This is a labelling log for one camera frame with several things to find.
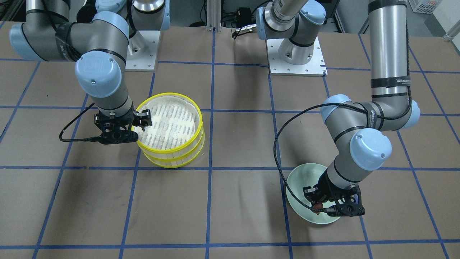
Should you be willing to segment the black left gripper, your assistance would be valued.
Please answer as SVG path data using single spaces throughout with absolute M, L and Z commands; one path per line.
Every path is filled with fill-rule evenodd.
M 332 217 L 362 216 L 365 208 L 361 202 L 361 190 L 358 184 L 352 184 L 341 189 L 329 180 L 327 173 L 323 173 L 313 187 L 303 187 L 304 197 L 310 202 L 333 202 L 329 208 L 322 211 Z

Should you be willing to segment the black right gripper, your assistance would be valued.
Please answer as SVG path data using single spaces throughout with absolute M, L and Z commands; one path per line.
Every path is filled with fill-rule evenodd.
M 141 113 L 128 110 L 120 117 L 114 113 L 109 116 L 97 113 L 94 115 L 94 124 L 102 131 L 100 136 L 94 137 L 95 142 L 105 145 L 136 142 L 139 136 L 131 127 L 141 127 L 145 131 L 145 127 L 152 126 L 151 110 L 143 110 Z

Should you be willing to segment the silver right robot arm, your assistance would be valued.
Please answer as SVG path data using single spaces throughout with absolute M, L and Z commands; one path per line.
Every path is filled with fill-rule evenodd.
M 99 136 L 76 139 L 105 145 L 136 142 L 133 128 L 152 125 L 148 109 L 137 111 L 124 82 L 127 55 L 140 49 L 140 31 L 166 31 L 168 0 L 97 0 L 89 23 L 69 21 L 69 0 L 28 0 L 26 22 L 9 32 L 10 44 L 26 60 L 74 61 L 79 85 L 99 112 Z

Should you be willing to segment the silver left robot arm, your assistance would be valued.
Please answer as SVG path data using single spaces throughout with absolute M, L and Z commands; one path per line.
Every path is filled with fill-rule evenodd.
M 334 95 L 320 108 L 322 119 L 339 151 L 312 189 L 304 196 L 312 211 L 332 217 L 365 213 L 358 183 L 379 169 L 392 153 L 384 131 L 414 126 L 420 108 L 412 99 L 409 35 L 405 0 L 370 0 L 370 102 L 352 102 Z

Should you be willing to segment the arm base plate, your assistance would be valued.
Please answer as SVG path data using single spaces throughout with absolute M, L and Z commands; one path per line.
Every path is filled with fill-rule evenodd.
M 129 39 L 125 70 L 128 72 L 154 72 L 160 37 L 160 31 L 137 31 Z
M 300 47 L 289 39 L 266 40 L 270 74 L 274 76 L 327 76 L 319 39 Z

